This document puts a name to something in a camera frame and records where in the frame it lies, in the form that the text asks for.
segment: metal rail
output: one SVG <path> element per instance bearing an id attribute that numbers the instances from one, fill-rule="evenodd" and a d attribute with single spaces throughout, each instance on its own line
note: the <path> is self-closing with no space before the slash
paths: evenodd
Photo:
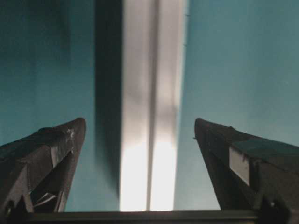
<path id="1" fill-rule="evenodd" d="M 59 212 L 28 213 L 26 224 L 257 224 L 258 212 L 251 210 L 223 211 L 145 211 L 145 212 Z"/>

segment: white sticker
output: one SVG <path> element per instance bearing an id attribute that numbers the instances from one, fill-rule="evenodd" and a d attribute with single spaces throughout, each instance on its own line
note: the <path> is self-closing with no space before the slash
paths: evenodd
<path id="1" fill-rule="evenodd" d="M 229 147 L 229 167 L 249 186 L 249 159 L 233 146 Z"/>

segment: metal bar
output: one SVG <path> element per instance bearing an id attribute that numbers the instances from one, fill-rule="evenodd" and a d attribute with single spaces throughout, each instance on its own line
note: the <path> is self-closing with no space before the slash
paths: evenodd
<path id="1" fill-rule="evenodd" d="M 258 212 L 253 210 L 223 211 L 144 211 L 144 212 L 61 212 L 28 213 L 26 224 L 46 223 L 238 223 L 256 224 Z"/>

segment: teal wall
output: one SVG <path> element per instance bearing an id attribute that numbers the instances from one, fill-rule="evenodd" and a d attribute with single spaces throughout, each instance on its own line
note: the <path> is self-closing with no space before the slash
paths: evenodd
<path id="1" fill-rule="evenodd" d="M 299 1 L 191 0 L 175 209 L 218 209 L 196 118 L 299 146 Z"/>
<path id="2" fill-rule="evenodd" d="M 117 210 L 95 146 L 95 3 L 0 2 L 0 145 L 76 117 L 87 133 L 67 210 Z"/>

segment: dark vertical stripe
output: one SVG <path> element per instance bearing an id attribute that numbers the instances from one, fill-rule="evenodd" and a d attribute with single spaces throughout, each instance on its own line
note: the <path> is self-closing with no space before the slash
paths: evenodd
<path id="1" fill-rule="evenodd" d="M 97 0 L 95 10 L 95 159 L 119 195 L 123 2 Z"/>

